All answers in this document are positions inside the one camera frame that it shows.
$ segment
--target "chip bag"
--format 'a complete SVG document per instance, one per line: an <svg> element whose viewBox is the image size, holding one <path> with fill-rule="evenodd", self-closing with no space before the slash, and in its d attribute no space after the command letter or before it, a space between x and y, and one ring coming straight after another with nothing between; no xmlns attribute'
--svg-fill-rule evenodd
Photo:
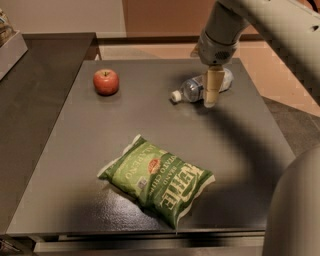
<svg viewBox="0 0 320 256"><path fill-rule="evenodd" d="M210 171L184 162L141 135L120 158L102 168L98 178L128 193L175 229L193 200L215 180Z"/></svg>

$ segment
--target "floor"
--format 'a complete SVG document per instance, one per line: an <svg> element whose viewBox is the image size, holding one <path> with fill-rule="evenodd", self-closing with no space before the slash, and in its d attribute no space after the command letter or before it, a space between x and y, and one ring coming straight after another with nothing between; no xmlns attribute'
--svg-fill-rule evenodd
<svg viewBox="0 0 320 256"><path fill-rule="evenodd" d="M100 45L101 58L194 58L195 44ZM241 42L235 53L296 156L320 144L320 107L263 41Z"/></svg>

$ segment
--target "water bottle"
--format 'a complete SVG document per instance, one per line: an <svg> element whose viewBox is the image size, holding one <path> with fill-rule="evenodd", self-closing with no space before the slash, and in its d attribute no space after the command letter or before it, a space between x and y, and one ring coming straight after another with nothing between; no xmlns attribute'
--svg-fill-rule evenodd
<svg viewBox="0 0 320 256"><path fill-rule="evenodd" d="M223 83L219 92L228 90L234 79L232 72L224 68L225 72ZM203 99L203 82L202 75L190 78L183 82L180 89L171 93L171 100L175 103L180 101L196 102Z"/></svg>

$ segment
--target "table surface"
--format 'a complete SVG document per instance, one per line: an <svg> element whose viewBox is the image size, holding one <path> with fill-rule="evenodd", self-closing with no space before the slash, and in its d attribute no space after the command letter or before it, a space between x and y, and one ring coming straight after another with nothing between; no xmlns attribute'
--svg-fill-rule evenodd
<svg viewBox="0 0 320 256"><path fill-rule="evenodd" d="M24 38L27 53L0 81L0 235L6 233L95 34Z"/></svg>
<svg viewBox="0 0 320 256"><path fill-rule="evenodd" d="M111 97L92 86L105 67L120 76ZM85 61L7 233L175 232L96 178L139 133L216 177L178 231L264 230L275 184L294 155L242 63L227 67L233 87L208 110L169 100L206 70L199 60Z"/></svg>

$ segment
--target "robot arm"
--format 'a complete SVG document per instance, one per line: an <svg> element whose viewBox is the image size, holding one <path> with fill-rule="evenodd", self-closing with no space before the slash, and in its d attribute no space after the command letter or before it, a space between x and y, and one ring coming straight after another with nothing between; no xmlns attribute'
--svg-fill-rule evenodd
<svg viewBox="0 0 320 256"><path fill-rule="evenodd" d="M247 21L319 104L320 15L295 0L217 0L199 39L200 59L210 66L207 93L219 87L218 67L232 57ZM263 256L320 255L319 170L320 146L285 170L270 205Z"/></svg>
<svg viewBox="0 0 320 256"><path fill-rule="evenodd" d="M320 103L320 15L296 0L217 0L199 39L201 61L216 70L229 62L249 23ZM207 91L219 87L215 76L207 74Z"/></svg>

